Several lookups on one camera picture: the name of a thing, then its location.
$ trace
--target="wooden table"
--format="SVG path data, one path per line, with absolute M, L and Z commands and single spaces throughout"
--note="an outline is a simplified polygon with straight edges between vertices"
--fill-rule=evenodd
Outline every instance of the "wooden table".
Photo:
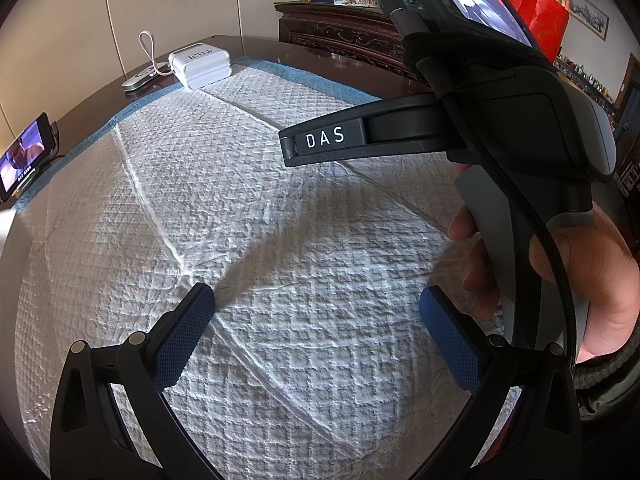
M 212 36 L 200 41 L 224 48 L 231 54 L 232 59 L 249 56 L 273 61 L 343 83 L 380 98 L 428 91 L 418 82 L 365 62 L 304 46 L 235 36 Z M 168 54 L 159 56 L 158 61 L 166 61 L 167 57 Z M 126 78 L 146 65 L 148 62 L 133 69 Z M 139 91 L 125 94 L 121 85 L 126 78 L 122 76 L 112 81 L 58 120 L 61 155 L 68 153 L 133 101 L 179 82 L 173 75 L 158 77 Z M 10 208 L 14 203 L 15 201 L 10 199 L 0 206 L 0 210 Z

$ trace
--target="gray fabric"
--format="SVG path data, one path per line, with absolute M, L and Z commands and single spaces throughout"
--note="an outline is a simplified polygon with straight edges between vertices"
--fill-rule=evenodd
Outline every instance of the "gray fabric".
M 601 383 L 615 371 L 619 370 L 640 347 L 640 319 L 636 322 L 634 331 L 631 333 L 629 341 L 617 352 L 612 354 L 611 359 L 596 365 L 588 362 L 575 367 L 574 385 L 576 390 L 588 390 L 596 384 Z
M 621 380 L 609 387 L 595 387 L 587 391 L 580 402 L 580 420 L 586 422 L 607 415 L 634 395 L 640 379 L 640 360 L 637 354 L 632 361 L 635 364 Z

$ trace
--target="human hand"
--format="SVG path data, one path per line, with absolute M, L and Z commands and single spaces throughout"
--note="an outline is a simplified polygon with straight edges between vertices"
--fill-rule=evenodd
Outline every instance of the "human hand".
M 466 166 L 459 164 L 459 171 Z M 594 227 L 554 229 L 571 288 L 591 302 L 578 362 L 615 352 L 631 336 L 640 310 L 640 272 L 624 238 L 611 219 L 593 204 Z M 465 240 L 478 228 L 466 206 L 451 224 L 449 237 Z M 555 283 L 546 255 L 536 237 L 529 245 L 529 261 L 542 278 Z M 468 252 L 463 263 L 465 290 L 475 293 L 476 319 L 488 319 L 498 309 L 500 296 L 491 262 L 482 239 Z

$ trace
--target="white quilted pad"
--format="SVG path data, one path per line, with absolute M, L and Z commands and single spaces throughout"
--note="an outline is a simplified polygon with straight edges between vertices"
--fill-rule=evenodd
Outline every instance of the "white quilted pad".
M 148 330 L 198 281 L 218 311 L 165 396 L 227 479 L 402 479 L 427 457 L 467 398 L 418 316 L 430 284 L 470 301 L 467 245 L 445 234 L 454 170 L 440 154 L 284 167 L 279 129 L 348 106 L 241 68 L 121 120 L 31 200 L 15 366 L 44 470 L 69 345 Z

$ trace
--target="white power bank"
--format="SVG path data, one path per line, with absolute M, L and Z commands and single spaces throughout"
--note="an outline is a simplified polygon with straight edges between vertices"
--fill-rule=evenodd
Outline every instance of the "white power bank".
M 231 56 L 226 50 L 195 43 L 169 54 L 174 75 L 185 88 L 195 90 L 231 75 Z

